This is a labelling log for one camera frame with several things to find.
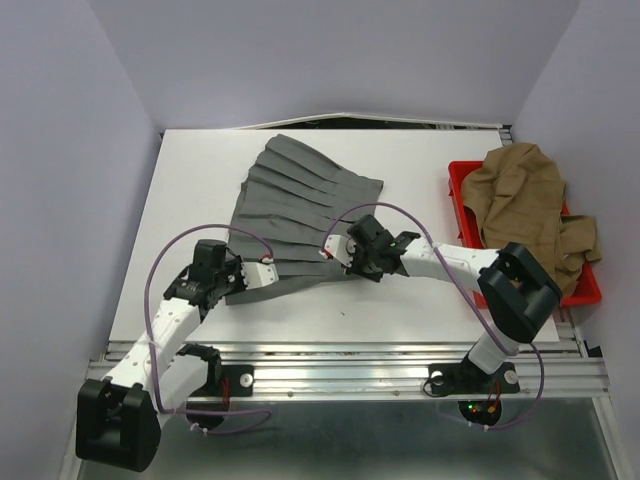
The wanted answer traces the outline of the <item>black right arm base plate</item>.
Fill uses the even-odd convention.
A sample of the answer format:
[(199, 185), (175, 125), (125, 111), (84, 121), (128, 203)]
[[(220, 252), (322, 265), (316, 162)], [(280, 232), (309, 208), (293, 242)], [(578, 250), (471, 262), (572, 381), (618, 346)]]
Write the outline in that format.
[(428, 369), (423, 391), (433, 397), (450, 395), (481, 396), (492, 393), (516, 394), (520, 385), (515, 365), (503, 363), (496, 372), (487, 374), (473, 364), (435, 363)]

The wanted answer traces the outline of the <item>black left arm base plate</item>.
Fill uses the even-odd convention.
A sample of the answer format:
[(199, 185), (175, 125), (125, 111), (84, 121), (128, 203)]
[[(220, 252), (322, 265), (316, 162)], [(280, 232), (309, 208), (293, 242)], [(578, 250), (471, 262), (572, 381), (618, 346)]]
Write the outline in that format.
[(248, 398), (253, 395), (254, 367), (250, 364), (222, 364), (207, 369), (205, 383), (191, 397)]

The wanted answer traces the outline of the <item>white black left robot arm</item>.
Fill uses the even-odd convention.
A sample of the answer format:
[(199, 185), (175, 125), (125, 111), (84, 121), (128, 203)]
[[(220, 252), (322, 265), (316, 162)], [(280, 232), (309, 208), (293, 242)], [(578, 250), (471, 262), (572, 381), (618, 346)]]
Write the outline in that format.
[(225, 242), (196, 243), (192, 262), (167, 288), (124, 359), (81, 386), (79, 458), (142, 472), (156, 455), (164, 424), (192, 393), (229, 391), (219, 351), (186, 339), (224, 296), (244, 291), (241, 267)]

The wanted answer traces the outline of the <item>grey pleated skirt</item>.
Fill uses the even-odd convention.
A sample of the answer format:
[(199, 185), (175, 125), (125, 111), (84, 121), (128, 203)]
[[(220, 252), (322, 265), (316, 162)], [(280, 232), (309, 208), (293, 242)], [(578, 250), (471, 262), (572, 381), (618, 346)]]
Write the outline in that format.
[(332, 224), (344, 235), (360, 216), (373, 214), (384, 182), (350, 171), (289, 136), (272, 137), (250, 167), (231, 224), (265, 239), (273, 248), (279, 280), (264, 289), (227, 298), (243, 305), (350, 278), (319, 254)]

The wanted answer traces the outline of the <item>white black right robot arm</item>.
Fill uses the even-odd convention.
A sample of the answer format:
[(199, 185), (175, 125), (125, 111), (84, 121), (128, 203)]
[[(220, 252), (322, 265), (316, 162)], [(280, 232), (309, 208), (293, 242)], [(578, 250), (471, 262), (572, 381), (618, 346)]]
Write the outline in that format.
[(379, 282), (386, 275), (429, 278), (453, 284), (464, 298), (484, 297), (491, 315), (478, 318), (485, 332), (460, 366), (463, 384), (482, 390), (519, 347), (533, 342), (562, 301), (562, 291), (531, 252), (510, 242), (499, 249), (437, 243), (425, 233), (393, 236), (372, 215), (327, 242), (347, 275)]

